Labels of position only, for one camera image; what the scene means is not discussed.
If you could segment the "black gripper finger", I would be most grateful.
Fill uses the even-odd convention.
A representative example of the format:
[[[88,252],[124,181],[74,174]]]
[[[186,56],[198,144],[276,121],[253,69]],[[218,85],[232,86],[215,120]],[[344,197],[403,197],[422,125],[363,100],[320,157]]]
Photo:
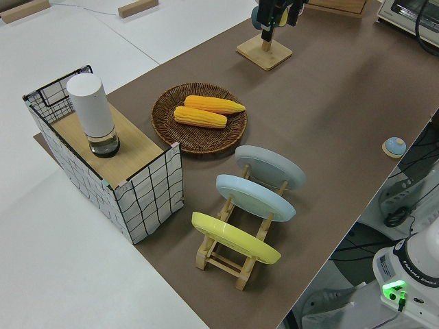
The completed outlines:
[[[261,37],[271,41],[275,25],[278,24],[286,7],[286,1],[260,0],[257,21],[261,24]]]
[[[295,26],[298,21],[298,17],[301,15],[304,8],[305,1],[303,0],[294,0],[289,8],[288,13],[288,24],[291,26]]]

